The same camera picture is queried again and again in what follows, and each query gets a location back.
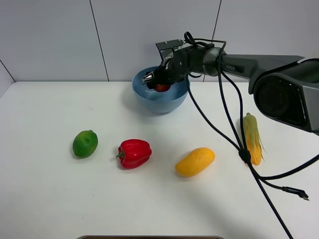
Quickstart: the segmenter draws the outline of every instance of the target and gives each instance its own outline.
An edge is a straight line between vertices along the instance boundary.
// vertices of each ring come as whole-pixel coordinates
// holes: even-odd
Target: corn husk
[[[263,158],[262,154],[262,143],[258,132],[257,120],[256,118],[247,113],[243,118],[244,124],[244,133],[247,143],[247,148],[250,152],[251,163],[254,165],[259,165],[261,159]]]

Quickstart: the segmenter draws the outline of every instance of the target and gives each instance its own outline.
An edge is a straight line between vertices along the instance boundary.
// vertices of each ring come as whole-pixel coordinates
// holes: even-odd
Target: red tomato
[[[157,92],[164,92],[164,91],[168,91],[170,89],[170,86],[168,85],[156,85],[155,86],[155,91]]]

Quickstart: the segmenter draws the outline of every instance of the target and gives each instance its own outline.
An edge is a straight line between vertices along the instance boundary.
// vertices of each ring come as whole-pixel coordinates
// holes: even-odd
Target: green lime
[[[90,156],[98,146],[98,137],[91,131],[80,132],[73,141],[73,152],[79,158]]]

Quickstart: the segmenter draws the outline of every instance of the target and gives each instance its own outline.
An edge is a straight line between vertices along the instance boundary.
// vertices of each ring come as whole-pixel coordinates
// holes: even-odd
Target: robotic arm
[[[182,40],[157,43],[161,64],[147,72],[143,84],[155,89],[156,85],[180,82],[190,72],[218,75],[219,47],[196,43],[179,49],[183,45]],[[302,59],[302,56],[223,52],[221,70],[250,80],[248,92],[254,95],[265,116],[319,135],[319,59],[299,63]]]

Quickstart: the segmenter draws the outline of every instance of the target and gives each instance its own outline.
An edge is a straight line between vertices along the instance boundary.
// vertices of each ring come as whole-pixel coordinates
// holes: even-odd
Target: bowl
[[[175,110],[183,103],[187,96],[185,76],[184,81],[173,84],[168,91],[157,92],[149,89],[146,84],[143,85],[142,77],[145,76],[147,71],[153,71],[157,68],[149,67],[145,70],[140,71],[132,80],[132,88],[134,94],[141,105],[145,106],[152,112],[155,113],[168,113]]]

